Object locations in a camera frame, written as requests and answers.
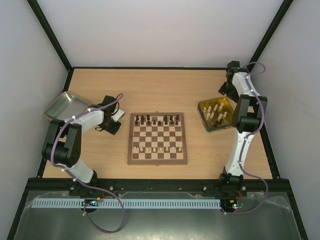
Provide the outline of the wooden chess board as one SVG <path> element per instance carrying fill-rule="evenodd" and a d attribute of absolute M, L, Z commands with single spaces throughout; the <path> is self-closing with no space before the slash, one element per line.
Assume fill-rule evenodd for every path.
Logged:
<path fill-rule="evenodd" d="M 185 119 L 182 112 L 136 112 L 130 115 L 129 165 L 186 165 Z"/>

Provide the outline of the gold metal tin tray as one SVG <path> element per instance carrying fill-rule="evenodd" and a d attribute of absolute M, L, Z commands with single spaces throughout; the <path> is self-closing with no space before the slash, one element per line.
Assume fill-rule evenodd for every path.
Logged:
<path fill-rule="evenodd" d="M 226 97 L 201 101 L 197 112 L 207 133 L 213 133 L 233 127 L 234 110 Z"/>

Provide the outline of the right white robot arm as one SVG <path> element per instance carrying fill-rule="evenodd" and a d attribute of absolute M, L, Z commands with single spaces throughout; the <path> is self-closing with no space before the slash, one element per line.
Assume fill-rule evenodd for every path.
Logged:
<path fill-rule="evenodd" d="M 233 196 L 242 190 L 250 144 L 265 122 L 268 100 L 258 93 L 251 76 L 248 65 L 241 67 L 239 61 L 233 60 L 227 64 L 226 82 L 219 89 L 219 93 L 236 103 L 232 117 L 235 141 L 218 179 L 218 191 L 224 196 Z"/>

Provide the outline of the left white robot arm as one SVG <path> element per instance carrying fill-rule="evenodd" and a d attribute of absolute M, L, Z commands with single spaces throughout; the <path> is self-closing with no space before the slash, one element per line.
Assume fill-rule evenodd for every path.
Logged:
<path fill-rule="evenodd" d="M 97 187 L 97 173 L 81 158 L 82 135 L 94 128 L 115 135 L 125 112 L 119 101 L 124 96 L 106 95 L 102 103 L 90 105 L 84 112 L 68 119 L 53 119 L 42 147 L 42 157 L 51 165 L 68 173 L 73 181 Z"/>

